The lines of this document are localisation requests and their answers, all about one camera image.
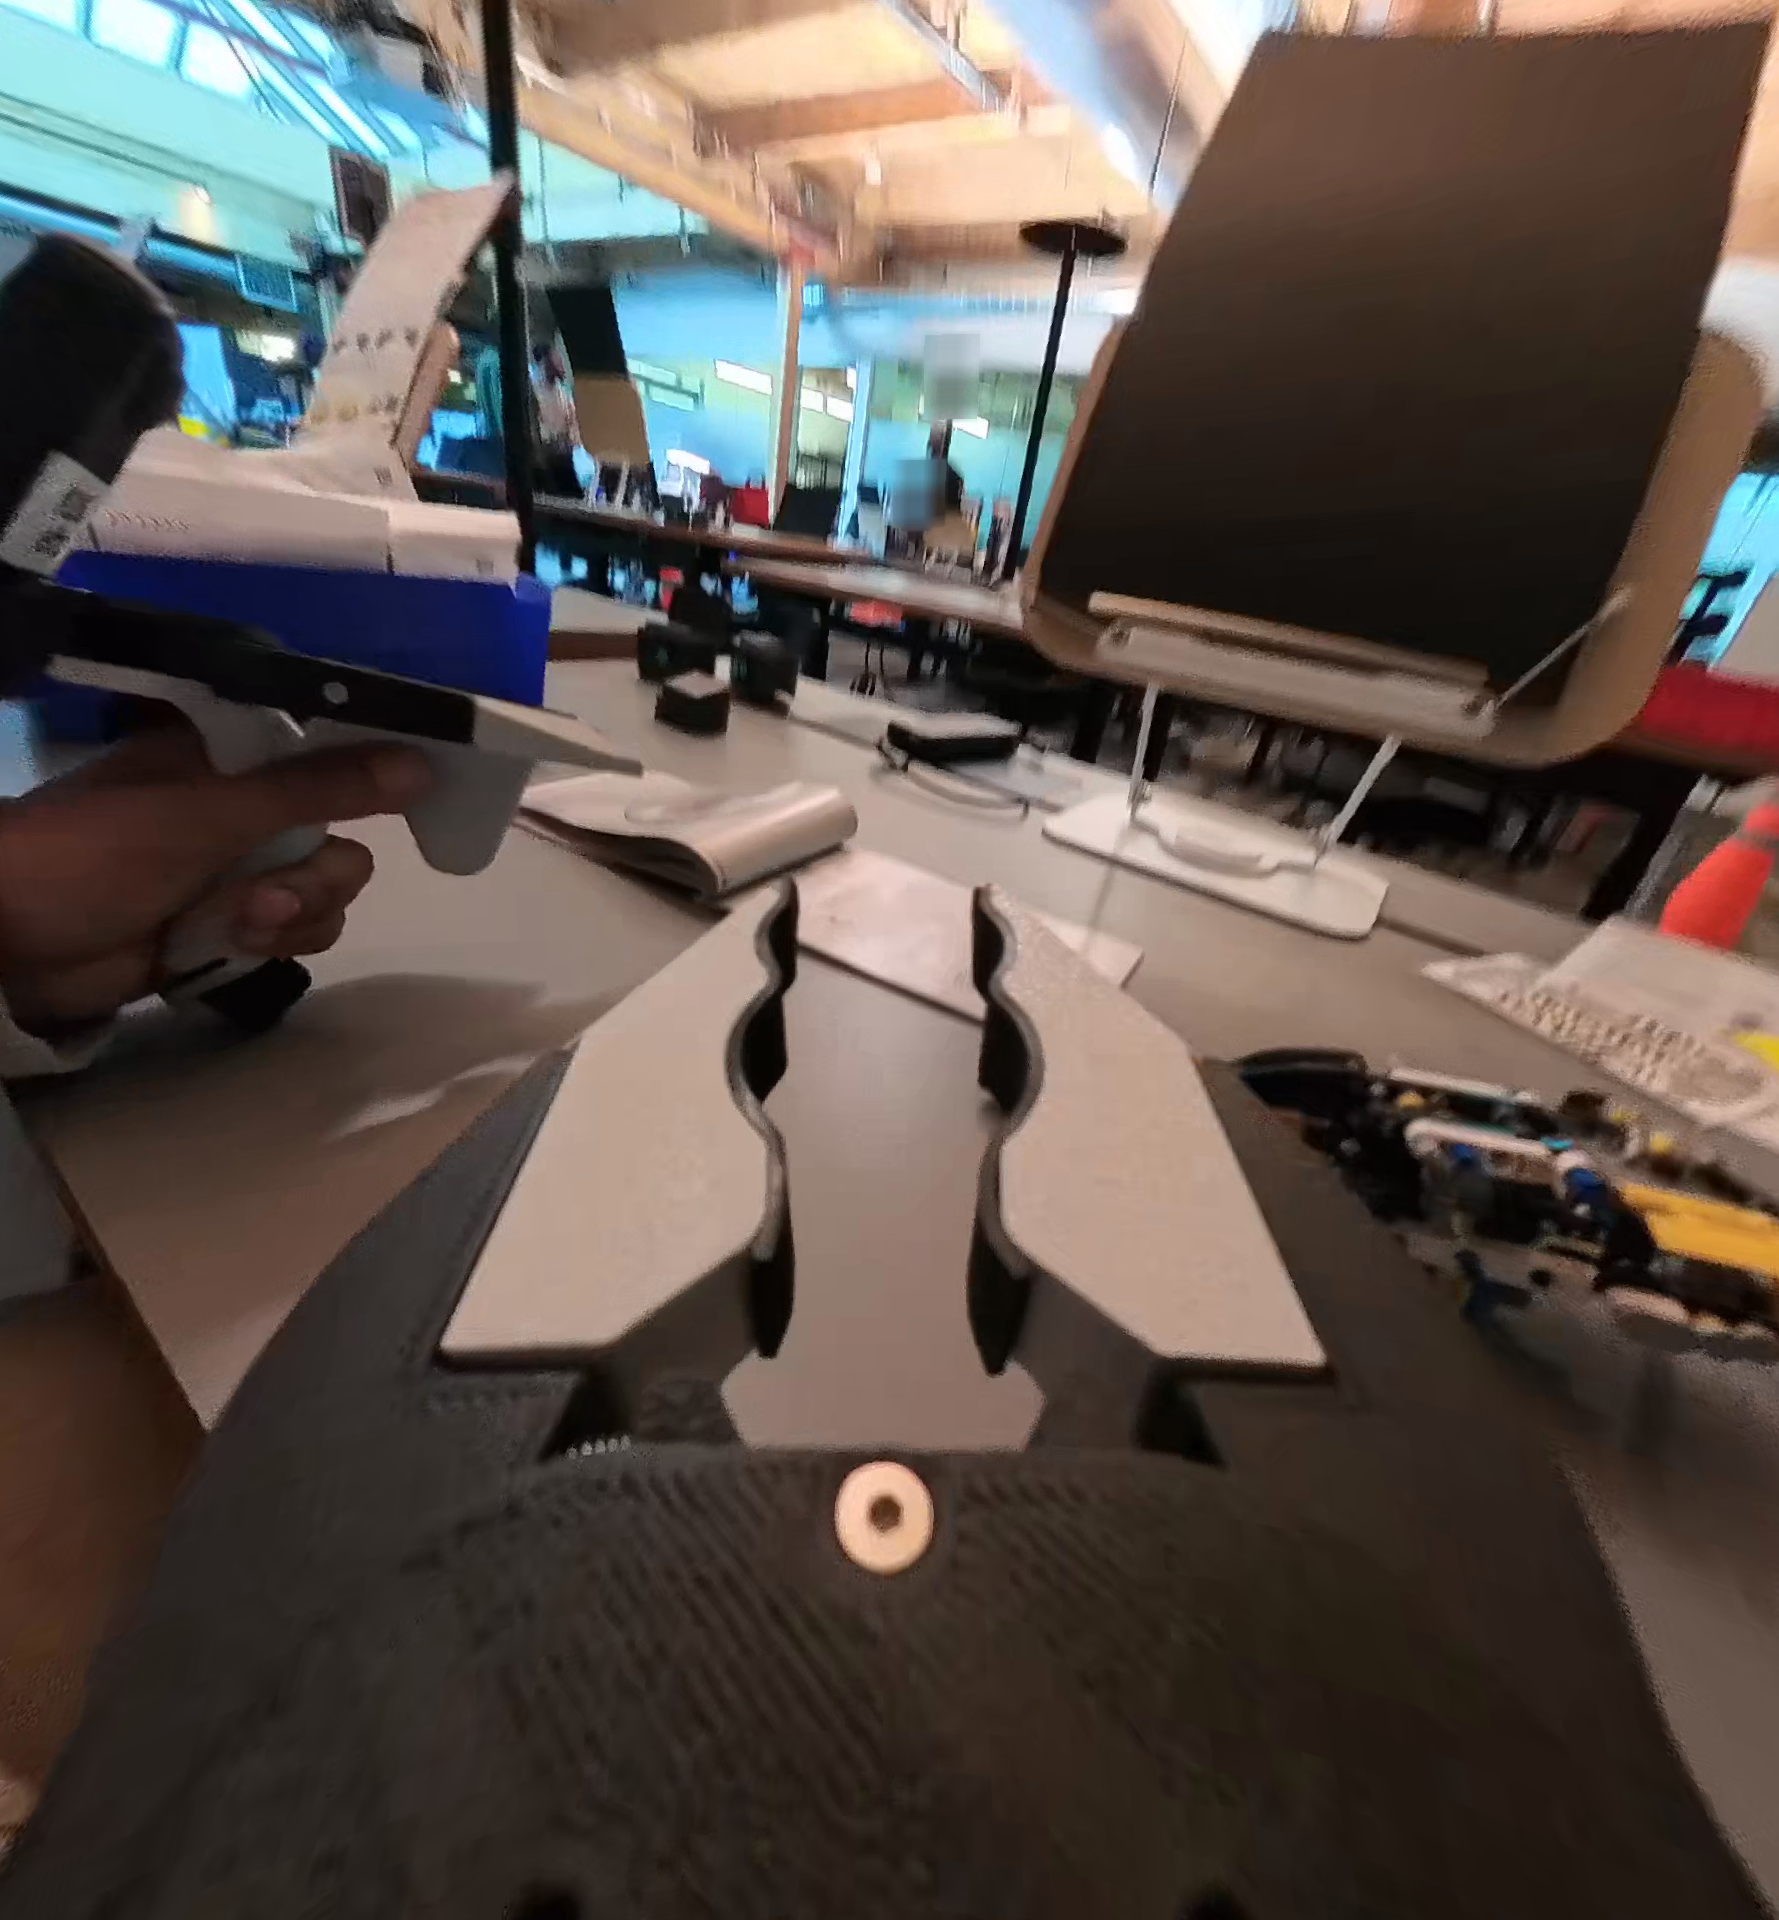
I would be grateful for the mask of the sticker sheet with yellow label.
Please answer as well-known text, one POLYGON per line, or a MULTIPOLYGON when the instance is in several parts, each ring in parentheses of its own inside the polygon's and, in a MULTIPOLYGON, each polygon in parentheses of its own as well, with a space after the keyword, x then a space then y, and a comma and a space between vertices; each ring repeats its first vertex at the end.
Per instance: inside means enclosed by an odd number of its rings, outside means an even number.
MULTIPOLYGON (((1531 959, 1543 968, 1555 970, 1559 978, 1593 989, 1597 996, 1627 1010, 1667 1017, 1701 1039, 1707 1038, 1709 1042, 1715 1039, 1719 1044, 1725 1042, 1733 1047, 1739 1047, 1731 1038, 1739 1030, 1745 1032, 1759 1028, 1761 1032, 1775 1032, 1779 1036, 1779 970, 1729 952, 1699 948, 1689 942, 1683 943, 1681 939, 1677 942, 1665 938, 1657 930, 1637 921, 1627 921, 1621 918, 1609 920, 1599 924, 1597 930, 1589 934, 1577 948, 1573 948, 1573 952, 1563 959, 1531 959)), ((1701 1130, 1703 1134, 1725 1132, 1735 1139, 1747 1139, 1765 1152, 1779 1156, 1779 1074, 1773 1074, 1769 1067, 1765 1069, 1777 1084, 1777 1099, 1771 1112, 1759 1120, 1755 1118, 1753 1121, 1747 1120, 1725 1127, 1711 1123, 1699 1126, 1691 1118, 1679 1115, 1661 1102, 1653 1102, 1637 1091, 1629 1091, 1609 1076, 1605 1078, 1621 1091, 1637 1095, 1649 1106, 1667 1112, 1675 1120, 1685 1120, 1691 1127, 1701 1130)))

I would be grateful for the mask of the black flat device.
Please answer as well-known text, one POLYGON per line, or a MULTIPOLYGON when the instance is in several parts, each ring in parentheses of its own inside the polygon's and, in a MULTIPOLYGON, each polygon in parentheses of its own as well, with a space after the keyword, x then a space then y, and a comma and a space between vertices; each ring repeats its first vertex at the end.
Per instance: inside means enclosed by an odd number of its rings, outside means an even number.
POLYGON ((938 767, 1004 764, 1016 755, 1024 729, 990 713, 902 712, 894 715, 878 742, 894 761, 938 767))

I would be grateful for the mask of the orange traffic cone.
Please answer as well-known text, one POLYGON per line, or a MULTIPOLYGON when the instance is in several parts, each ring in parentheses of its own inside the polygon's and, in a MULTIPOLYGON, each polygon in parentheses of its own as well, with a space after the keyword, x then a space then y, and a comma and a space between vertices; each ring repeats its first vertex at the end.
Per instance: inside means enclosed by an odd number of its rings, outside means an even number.
POLYGON ((1695 948, 1733 952, 1779 858, 1779 775, 1747 804, 1739 826, 1673 888, 1659 931, 1695 948))

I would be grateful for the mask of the pile of white paper bags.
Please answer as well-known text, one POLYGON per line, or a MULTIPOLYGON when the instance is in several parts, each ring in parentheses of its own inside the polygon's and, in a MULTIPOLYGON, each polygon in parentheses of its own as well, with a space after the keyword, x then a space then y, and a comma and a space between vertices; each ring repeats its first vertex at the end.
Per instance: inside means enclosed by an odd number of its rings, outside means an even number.
POLYGON ((460 351, 448 310, 518 196, 486 183, 400 203, 364 258, 286 447, 144 436, 86 523, 92 551, 514 583, 518 517, 430 504, 414 456, 460 351))

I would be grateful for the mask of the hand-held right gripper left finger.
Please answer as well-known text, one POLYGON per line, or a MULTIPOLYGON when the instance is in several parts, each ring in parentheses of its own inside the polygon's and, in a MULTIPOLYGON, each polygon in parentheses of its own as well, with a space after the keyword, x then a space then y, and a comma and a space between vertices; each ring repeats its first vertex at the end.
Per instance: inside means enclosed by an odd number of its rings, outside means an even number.
POLYGON ((746 895, 568 1053, 438 1351, 458 1369, 730 1374, 796 1303, 786 1144, 800 889, 746 895))

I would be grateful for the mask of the open instruction booklet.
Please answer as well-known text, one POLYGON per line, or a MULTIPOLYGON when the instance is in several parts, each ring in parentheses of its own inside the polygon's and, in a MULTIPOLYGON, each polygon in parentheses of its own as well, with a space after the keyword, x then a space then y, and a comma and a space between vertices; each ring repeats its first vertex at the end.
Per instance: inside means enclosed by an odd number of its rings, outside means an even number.
POLYGON ((718 913, 790 880, 802 949, 896 994, 982 1017, 970 883, 858 847, 854 804, 832 784, 724 791, 664 774, 584 774, 536 781, 518 816, 588 860, 718 913))

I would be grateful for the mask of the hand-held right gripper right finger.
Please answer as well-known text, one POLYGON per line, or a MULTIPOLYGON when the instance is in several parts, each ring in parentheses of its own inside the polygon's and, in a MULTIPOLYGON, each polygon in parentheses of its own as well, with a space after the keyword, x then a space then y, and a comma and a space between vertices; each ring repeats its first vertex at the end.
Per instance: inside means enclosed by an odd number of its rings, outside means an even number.
POLYGON ((992 882, 972 895, 972 981, 994 1108, 972 1228, 984 1371, 1048 1380, 1111 1336, 1159 1375, 1321 1375, 1189 1045, 992 882))

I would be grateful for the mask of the background wooden desk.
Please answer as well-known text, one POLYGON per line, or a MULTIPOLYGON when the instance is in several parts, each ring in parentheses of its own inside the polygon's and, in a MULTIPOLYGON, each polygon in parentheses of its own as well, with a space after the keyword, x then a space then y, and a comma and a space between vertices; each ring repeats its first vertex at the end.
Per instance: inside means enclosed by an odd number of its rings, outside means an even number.
POLYGON ((992 587, 950 571, 878 563, 826 540, 740 523, 668 523, 548 491, 536 497, 534 517, 540 546, 570 568, 566 583, 628 604, 658 605, 664 574, 692 583, 746 577, 832 609, 880 604, 908 617, 1026 635, 1016 586, 992 587))

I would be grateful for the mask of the black floor lamp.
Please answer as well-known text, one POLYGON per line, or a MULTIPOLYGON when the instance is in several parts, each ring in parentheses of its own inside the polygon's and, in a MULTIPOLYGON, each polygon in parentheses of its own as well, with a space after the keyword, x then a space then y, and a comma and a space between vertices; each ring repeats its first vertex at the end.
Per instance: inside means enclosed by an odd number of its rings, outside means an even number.
POLYGON ((1046 255, 1056 264, 1056 285, 1046 327, 1046 349, 1040 368, 1038 394, 1032 406, 1030 429, 1024 449, 1022 474, 1018 480, 1014 513, 1010 520, 1008 546, 1002 557, 1000 577, 1012 581, 1022 565, 1022 554, 1028 529, 1028 510, 1036 491, 1042 447, 1046 442, 1046 419, 1052 400, 1052 387, 1060 366, 1062 340, 1070 312, 1070 300, 1080 262, 1111 262, 1125 251, 1123 232, 1105 219, 1090 218, 1046 218, 1020 228, 1020 238, 1030 251, 1046 255))

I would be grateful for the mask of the yellow black toy brick helicopter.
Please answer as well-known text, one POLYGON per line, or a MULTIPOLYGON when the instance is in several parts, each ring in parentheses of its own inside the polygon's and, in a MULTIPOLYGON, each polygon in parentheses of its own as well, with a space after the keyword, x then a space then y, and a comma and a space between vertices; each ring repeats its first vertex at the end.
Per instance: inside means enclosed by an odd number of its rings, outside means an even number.
POLYGON ((1603 1094, 1545 1099, 1335 1047, 1255 1050, 1235 1071, 1469 1323, 1563 1289, 1653 1351, 1779 1367, 1779 1202, 1603 1094))

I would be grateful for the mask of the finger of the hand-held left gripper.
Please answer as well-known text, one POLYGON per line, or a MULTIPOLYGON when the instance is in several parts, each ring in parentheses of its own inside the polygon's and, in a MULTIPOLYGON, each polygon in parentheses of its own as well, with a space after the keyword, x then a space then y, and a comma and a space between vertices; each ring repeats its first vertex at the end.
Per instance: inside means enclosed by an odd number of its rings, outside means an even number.
POLYGON ((476 781, 528 781, 536 765, 630 777, 644 771, 640 755, 574 713, 490 695, 472 700, 470 765, 476 781))

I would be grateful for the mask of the person's left hand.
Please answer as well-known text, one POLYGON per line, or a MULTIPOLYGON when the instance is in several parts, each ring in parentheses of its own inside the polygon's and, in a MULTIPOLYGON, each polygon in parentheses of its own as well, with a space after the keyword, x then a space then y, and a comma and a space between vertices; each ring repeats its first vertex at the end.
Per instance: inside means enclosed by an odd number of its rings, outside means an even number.
POLYGON ((404 745, 350 745, 218 771, 182 722, 0 802, 0 988, 26 1032, 58 1039, 112 1020, 168 978, 182 918, 220 918, 252 957, 332 948, 374 876, 330 834, 262 876, 244 862, 300 830, 402 816, 432 784, 404 745))

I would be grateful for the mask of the blue plastic bin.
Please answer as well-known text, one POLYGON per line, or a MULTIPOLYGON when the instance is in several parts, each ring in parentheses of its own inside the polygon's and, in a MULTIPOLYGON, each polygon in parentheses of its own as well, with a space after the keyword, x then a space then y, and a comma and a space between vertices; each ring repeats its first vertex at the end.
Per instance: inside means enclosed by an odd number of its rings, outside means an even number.
POLYGON ((316 660, 532 707, 546 695, 552 598, 526 574, 498 581, 78 550, 60 581, 166 612, 230 617, 316 660))

